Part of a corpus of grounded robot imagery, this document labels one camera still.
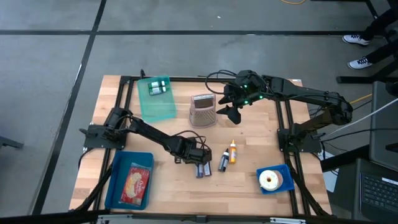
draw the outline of tape roll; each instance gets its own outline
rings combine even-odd
[[[277,170],[265,170],[260,174],[259,182],[263,189],[274,191],[282,185],[284,178]]]

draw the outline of concrete floor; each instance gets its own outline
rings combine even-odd
[[[386,1],[373,3],[380,14],[388,7]],[[99,5],[99,0],[3,0],[0,30],[91,30]],[[369,9],[361,2],[307,1],[292,6],[278,0],[108,0],[99,29],[363,30],[371,21]],[[0,217],[29,212],[87,40],[87,35],[0,35],[0,135],[25,142],[21,151],[0,150]],[[172,76],[251,69],[299,78],[307,87],[337,91],[351,101],[369,94],[371,86],[338,85],[335,77],[378,71],[390,59],[361,71],[349,69],[346,63],[382,45],[384,40],[376,39],[366,48],[352,46],[338,36],[97,36],[43,212],[68,209],[84,141],[78,129],[91,121],[103,75],[137,75],[141,68],[149,75]],[[370,105],[356,110],[354,119],[369,112]],[[340,134],[366,128],[369,120]],[[333,144],[350,150],[368,139],[369,133],[361,133]]]

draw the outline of snack bag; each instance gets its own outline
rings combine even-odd
[[[148,184],[150,171],[132,164],[124,184],[120,202],[140,206]]]

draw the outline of small bottle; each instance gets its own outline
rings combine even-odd
[[[229,155],[229,163],[234,164],[236,162],[236,145],[235,140],[232,140],[231,145],[229,146],[229,151],[231,155]]]
[[[162,87],[162,86],[166,86],[164,81],[157,81],[157,82],[148,83],[148,87],[149,88],[156,88],[156,87]]]
[[[218,171],[225,172],[226,166],[228,165],[229,152],[225,150],[223,156],[221,156],[220,164],[218,165]]]
[[[157,87],[157,88],[150,88],[149,89],[149,94],[150,95],[158,95],[158,94],[161,94],[161,93],[164,93],[164,92],[166,92],[166,87],[165,86]]]

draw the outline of wooden table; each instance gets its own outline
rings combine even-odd
[[[95,124],[103,124],[114,106],[118,92],[120,76],[105,75],[99,91],[93,115]],[[300,80],[292,80],[301,86]],[[151,124],[167,134],[192,129],[188,123],[190,97],[208,93],[202,82],[172,82],[177,117]],[[210,88],[222,91],[220,83],[209,83]],[[292,113],[296,123],[309,119],[305,103],[292,101]],[[136,82],[134,83],[130,110],[141,117]],[[218,115],[215,126],[194,129],[199,135],[206,136],[206,143],[213,151],[211,167],[213,175],[202,179],[195,178],[195,166],[175,164],[174,158],[163,147],[137,134],[128,134],[125,151],[151,152],[155,158],[152,173],[149,203],[143,213],[164,214],[207,214],[207,215],[250,215],[250,216],[291,216],[292,208],[288,192],[263,195],[256,178],[256,169],[283,164],[279,151],[276,129],[279,127],[275,102],[257,101],[252,106],[240,110],[242,122],[233,124],[226,116]],[[236,164],[230,164],[225,173],[217,167],[222,153],[234,139],[238,149]],[[73,192],[70,208],[79,206],[98,182],[104,149],[94,149],[82,160]],[[305,183],[315,200],[322,208],[331,213],[322,169],[317,158],[309,153],[301,153]],[[101,208],[108,184],[104,187]],[[299,188],[295,186],[298,209],[303,213]]]

